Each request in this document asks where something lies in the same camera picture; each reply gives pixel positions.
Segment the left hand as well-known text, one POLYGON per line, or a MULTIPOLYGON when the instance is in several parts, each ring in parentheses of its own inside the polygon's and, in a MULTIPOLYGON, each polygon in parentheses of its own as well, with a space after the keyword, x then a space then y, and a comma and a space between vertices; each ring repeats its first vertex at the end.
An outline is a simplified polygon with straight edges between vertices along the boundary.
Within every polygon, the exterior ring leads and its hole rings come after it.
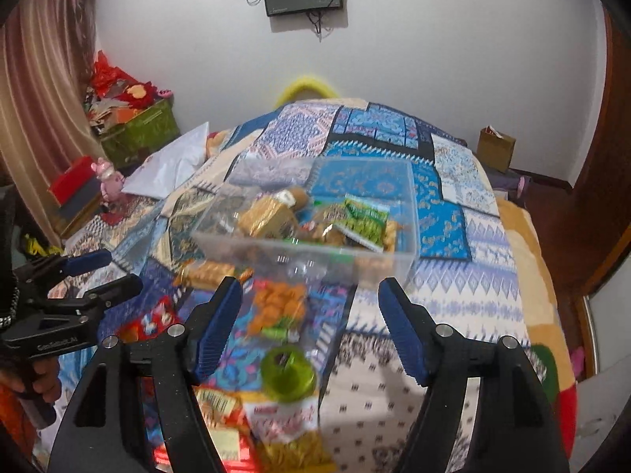
MULTIPOLYGON (((41 395, 45 402, 53 404, 61 396, 61 382, 59 379, 60 365, 57 357, 51 357, 32 363, 35 379, 31 384, 32 390, 41 395)), ((1 384, 14 393, 24 393, 21 377, 9 369, 1 369, 1 384)))

